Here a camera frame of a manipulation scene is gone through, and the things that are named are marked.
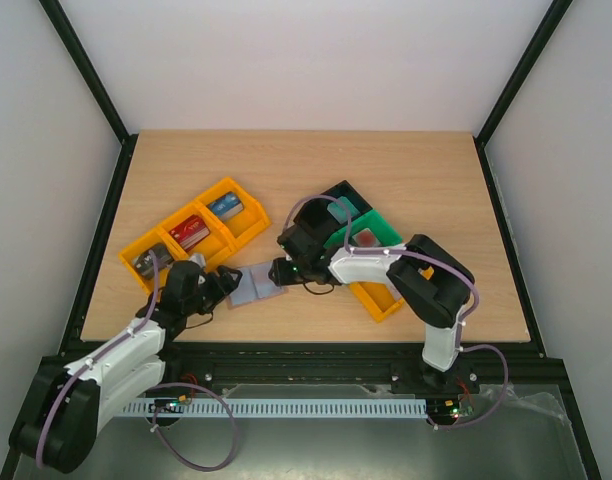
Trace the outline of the red dot card stack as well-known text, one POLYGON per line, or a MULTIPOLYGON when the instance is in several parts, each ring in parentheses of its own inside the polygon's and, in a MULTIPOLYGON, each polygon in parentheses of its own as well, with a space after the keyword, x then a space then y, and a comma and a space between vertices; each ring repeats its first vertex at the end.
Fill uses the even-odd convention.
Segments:
POLYGON ((358 247, 362 248, 375 248, 381 245, 377 236, 369 228, 357 232, 352 239, 358 247))

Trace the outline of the yellow triple storage bin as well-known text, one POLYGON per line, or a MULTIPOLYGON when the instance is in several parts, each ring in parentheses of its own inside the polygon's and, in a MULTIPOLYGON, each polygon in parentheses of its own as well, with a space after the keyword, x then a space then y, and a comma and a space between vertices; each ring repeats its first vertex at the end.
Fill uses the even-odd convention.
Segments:
POLYGON ((150 294, 164 286, 174 262, 199 255, 204 270, 213 271, 270 225, 260 201, 225 177, 124 247, 118 257, 150 294))

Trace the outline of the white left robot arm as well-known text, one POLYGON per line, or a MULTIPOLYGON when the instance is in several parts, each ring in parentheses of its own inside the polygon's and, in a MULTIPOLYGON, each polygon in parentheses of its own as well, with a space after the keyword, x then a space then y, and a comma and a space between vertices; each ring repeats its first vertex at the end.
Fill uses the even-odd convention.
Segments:
POLYGON ((66 365, 42 365, 33 377, 9 434, 10 448, 40 468, 70 473, 86 459, 98 434, 125 406, 146 392, 210 389, 173 379, 171 344, 193 315, 212 314, 240 284, 241 271, 207 272, 176 261, 155 276, 144 307, 121 332, 66 365))

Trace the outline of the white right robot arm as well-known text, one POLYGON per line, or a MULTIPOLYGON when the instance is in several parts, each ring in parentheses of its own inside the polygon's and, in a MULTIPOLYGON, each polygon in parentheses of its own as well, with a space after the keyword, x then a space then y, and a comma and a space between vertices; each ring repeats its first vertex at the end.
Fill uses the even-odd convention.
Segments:
POLYGON ((456 381, 464 320, 478 307, 480 295, 473 274, 430 237, 416 234, 393 246, 327 247, 294 225, 277 243, 284 255, 273 260, 269 272, 276 286, 376 283, 396 290, 425 323, 424 384, 441 392, 456 381))

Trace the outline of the teal card stack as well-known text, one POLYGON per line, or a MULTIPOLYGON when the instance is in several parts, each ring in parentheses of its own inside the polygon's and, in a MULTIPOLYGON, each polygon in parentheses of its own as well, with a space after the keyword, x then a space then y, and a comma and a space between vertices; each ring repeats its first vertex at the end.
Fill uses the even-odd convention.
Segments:
POLYGON ((339 224, 344 224, 348 218, 353 219, 359 215, 359 210, 346 196, 339 197, 337 201, 331 201, 327 205, 327 211, 339 224))

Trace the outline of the black card stack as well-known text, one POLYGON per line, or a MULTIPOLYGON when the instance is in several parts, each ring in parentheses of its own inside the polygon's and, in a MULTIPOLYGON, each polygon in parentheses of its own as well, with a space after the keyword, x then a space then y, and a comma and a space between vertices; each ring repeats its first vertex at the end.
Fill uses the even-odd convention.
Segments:
POLYGON ((174 259, 166 245, 159 242, 135 257, 132 260, 132 266, 141 278, 151 280, 154 278, 155 272, 167 268, 173 261, 174 259))

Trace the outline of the black storage bin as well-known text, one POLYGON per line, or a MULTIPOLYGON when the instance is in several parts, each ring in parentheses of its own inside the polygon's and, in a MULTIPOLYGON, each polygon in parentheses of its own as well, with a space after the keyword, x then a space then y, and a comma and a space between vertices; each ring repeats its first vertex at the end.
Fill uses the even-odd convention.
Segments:
POLYGON ((314 198, 305 202, 293 218, 293 222, 303 227, 317 240, 327 241, 338 231, 347 226, 346 211, 355 221, 368 213, 372 206, 347 181, 330 187, 323 195, 338 199, 338 202, 323 198, 314 198))

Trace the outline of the green storage bin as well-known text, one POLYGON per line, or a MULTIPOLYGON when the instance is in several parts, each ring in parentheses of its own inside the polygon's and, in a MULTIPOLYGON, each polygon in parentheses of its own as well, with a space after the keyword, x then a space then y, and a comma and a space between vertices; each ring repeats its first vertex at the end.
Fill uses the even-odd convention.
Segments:
MULTIPOLYGON (((333 216, 340 227, 326 240, 325 248, 342 246, 347 231, 347 215, 337 209, 333 216)), ((378 248, 401 244, 401 235, 376 211, 370 210, 352 220, 349 244, 356 247, 378 248)))

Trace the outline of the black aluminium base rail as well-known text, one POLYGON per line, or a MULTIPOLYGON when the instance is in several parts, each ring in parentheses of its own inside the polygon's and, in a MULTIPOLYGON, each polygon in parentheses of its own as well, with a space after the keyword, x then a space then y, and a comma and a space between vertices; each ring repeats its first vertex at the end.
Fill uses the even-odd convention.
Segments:
MULTIPOLYGON (((101 342, 71 341, 59 354, 43 357, 39 365, 62 366, 101 346, 101 342)), ((504 354, 514 386, 557 385, 572 391, 562 360, 548 358, 533 343, 494 344, 504 354)), ((440 373, 422 362, 421 343, 216 343, 174 342, 164 349, 165 380, 193 374, 200 383, 226 387, 240 383, 390 384, 396 393, 426 389, 439 393, 440 373)), ((489 350, 460 354, 454 365, 466 383, 501 384, 503 367, 489 350)))

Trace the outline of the yellow single storage bin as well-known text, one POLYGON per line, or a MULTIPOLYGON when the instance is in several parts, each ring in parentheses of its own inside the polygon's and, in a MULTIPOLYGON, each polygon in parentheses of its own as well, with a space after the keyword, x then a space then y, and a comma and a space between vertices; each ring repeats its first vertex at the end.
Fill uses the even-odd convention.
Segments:
POLYGON ((429 281, 434 273, 433 267, 404 266, 395 269, 390 275, 390 280, 393 280, 392 284, 355 282, 349 286, 349 289, 373 320, 380 323, 402 307, 407 306, 406 294, 410 294, 415 287, 429 281))

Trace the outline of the blue card stack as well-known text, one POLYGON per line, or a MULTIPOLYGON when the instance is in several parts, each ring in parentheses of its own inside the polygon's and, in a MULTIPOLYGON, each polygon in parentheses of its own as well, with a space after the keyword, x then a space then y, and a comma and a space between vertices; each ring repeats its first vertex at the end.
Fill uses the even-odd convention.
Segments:
POLYGON ((208 210, 225 223, 244 210, 239 196, 229 191, 207 205, 208 210))

